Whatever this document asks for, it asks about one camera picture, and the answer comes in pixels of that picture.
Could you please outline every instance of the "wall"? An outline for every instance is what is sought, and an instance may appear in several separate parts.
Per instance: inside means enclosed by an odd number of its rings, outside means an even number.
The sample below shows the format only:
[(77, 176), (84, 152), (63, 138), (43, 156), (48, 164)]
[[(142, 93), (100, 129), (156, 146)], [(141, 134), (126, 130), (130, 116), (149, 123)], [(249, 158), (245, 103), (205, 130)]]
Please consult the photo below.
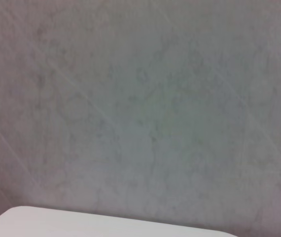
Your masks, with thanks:
[(18, 205), (280, 237), (281, 1), (0, 0)]

